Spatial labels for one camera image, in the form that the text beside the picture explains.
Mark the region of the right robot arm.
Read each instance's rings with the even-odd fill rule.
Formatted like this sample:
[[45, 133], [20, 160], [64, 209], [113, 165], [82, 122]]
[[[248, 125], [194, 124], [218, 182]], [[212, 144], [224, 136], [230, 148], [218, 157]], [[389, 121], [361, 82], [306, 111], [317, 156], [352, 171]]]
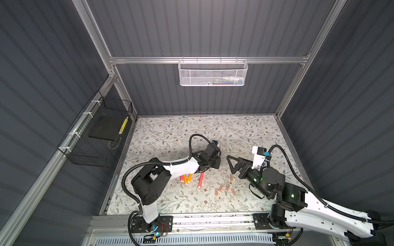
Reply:
[[266, 220], [275, 229], [302, 228], [336, 236], [352, 246], [385, 246], [385, 235], [379, 232], [380, 216], [375, 211], [360, 212], [318, 199], [312, 191], [286, 182], [285, 175], [273, 167], [253, 169], [244, 158], [227, 156], [232, 174], [259, 192], [260, 198], [273, 200]]

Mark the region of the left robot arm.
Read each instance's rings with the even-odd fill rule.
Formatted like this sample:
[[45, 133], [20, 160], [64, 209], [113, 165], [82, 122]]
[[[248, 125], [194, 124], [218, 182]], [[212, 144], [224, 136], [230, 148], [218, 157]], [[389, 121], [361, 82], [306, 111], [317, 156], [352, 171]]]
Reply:
[[195, 152], [190, 158], [178, 162], [161, 162], [151, 159], [131, 180], [131, 186], [139, 199], [141, 217], [146, 224], [159, 221], [157, 200], [169, 181], [181, 176], [203, 173], [210, 168], [218, 169], [221, 163], [221, 150], [216, 140], [210, 142], [205, 150]]

